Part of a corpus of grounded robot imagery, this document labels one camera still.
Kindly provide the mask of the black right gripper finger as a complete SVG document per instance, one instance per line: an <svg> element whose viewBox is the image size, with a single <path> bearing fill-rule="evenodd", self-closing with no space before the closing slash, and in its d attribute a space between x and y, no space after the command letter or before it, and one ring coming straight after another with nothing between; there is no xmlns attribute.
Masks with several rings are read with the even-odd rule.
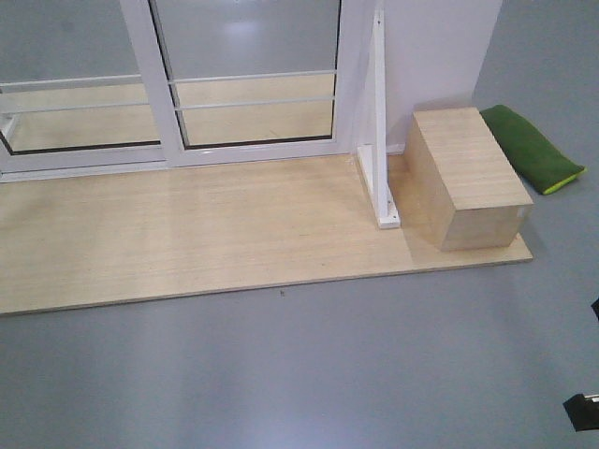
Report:
<svg viewBox="0 0 599 449"><path fill-rule="evenodd" d="M575 394L562 405L576 432L599 429L598 395Z"/></svg>

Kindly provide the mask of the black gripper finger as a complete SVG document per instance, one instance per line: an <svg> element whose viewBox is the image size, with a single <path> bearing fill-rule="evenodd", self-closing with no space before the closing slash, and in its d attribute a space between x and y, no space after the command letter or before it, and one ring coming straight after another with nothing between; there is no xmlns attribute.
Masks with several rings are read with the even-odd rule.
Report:
<svg viewBox="0 0 599 449"><path fill-rule="evenodd" d="M597 320L599 319L599 298L597 298L593 303L592 303L592 309L595 313L595 316L597 318Z"/></svg>

